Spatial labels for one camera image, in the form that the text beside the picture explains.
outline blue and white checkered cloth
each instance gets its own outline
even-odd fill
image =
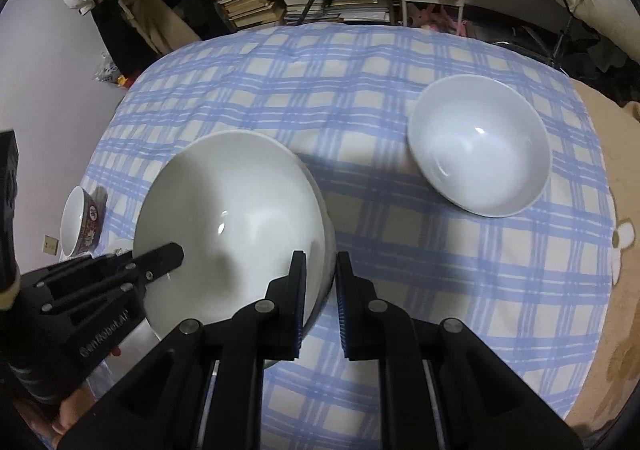
[[[509,218],[449,204],[408,153],[408,110],[430,82],[474,73],[539,112],[553,148],[542,198]],[[571,81],[460,37],[378,26],[277,27],[191,44],[130,89],[82,182],[108,192],[100,247],[132,238],[159,170],[198,137],[238,127],[284,143],[326,200],[339,250],[412,316],[457,316],[565,415],[598,345],[614,226],[602,152]],[[268,449],[373,448],[376,366],[343,358],[335,299],[300,360],[265,373]]]

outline white ceramic bowl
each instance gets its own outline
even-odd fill
[[[408,141],[438,192],[486,217],[529,207],[551,172],[551,148],[536,110],[484,76],[450,76],[425,89],[409,119]]]
[[[76,186],[66,199],[60,222],[62,253],[68,257],[92,251],[100,239],[102,218],[94,199]]]
[[[318,298],[314,304],[314,308],[311,311],[307,322],[305,323],[303,333],[308,333],[309,329],[313,327],[313,323],[318,318],[320,311],[324,305],[324,301],[329,294],[335,267],[335,231],[334,226],[329,219],[329,214],[326,210],[326,204],[322,198],[322,193],[318,188],[316,180],[306,168],[306,165],[295,154],[287,151],[290,157],[300,166],[300,170],[304,172],[308,179],[309,185],[311,185],[316,200],[318,201],[318,208],[322,214],[322,225],[324,227],[324,243],[327,247],[324,257],[324,271],[322,284],[318,293]],[[105,253],[115,253],[120,255],[123,252],[133,250],[133,239],[116,239],[111,243]],[[158,335],[151,329],[149,322],[145,319],[140,322],[140,325],[136,327],[120,344],[121,354],[120,356],[107,356],[107,366],[111,373],[111,378],[114,382],[117,382],[127,372],[129,372],[134,365],[136,365],[142,358],[158,343]],[[267,362],[267,366],[274,364],[272,360]]]
[[[180,268],[146,291],[146,317],[159,337],[185,318],[220,321],[261,299],[286,275],[294,250],[306,253],[308,331],[331,283],[335,239],[301,164],[277,141],[234,130],[195,141],[161,170],[133,248],[138,256],[174,241],[184,250]]]

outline red patterned bowl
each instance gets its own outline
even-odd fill
[[[102,218],[94,199],[76,186],[66,200],[60,224],[62,252],[66,256],[92,251],[100,239]]]

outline black bracket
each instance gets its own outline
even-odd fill
[[[59,450],[258,449],[265,360],[300,353],[306,257],[231,319],[184,320],[62,438]]]
[[[2,313],[0,353],[35,400],[59,404],[145,318],[146,284],[183,256],[169,243],[136,259],[87,255],[25,273]]]
[[[0,293],[7,290],[16,277],[14,253],[15,197],[18,194],[18,146],[13,131],[0,133]]]
[[[338,253],[340,335],[378,360],[384,450],[578,450],[564,421],[456,318],[439,325],[380,300]]]

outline stack of books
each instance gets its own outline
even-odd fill
[[[284,17],[287,24],[298,22],[298,18],[302,15],[306,4],[309,0],[284,0],[284,4],[287,7],[287,13]],[[315,0],[309,8],[309,12],[305,17],[305,23],[309,21],[317,21],[322,18],[322,8],[324,7],[323,0]]]
[[[278,24],[284,9],[270,0],[217,0],[238,28]]]
[[[345,22],[389,22],[386,0],[330,0],[324,15]]]

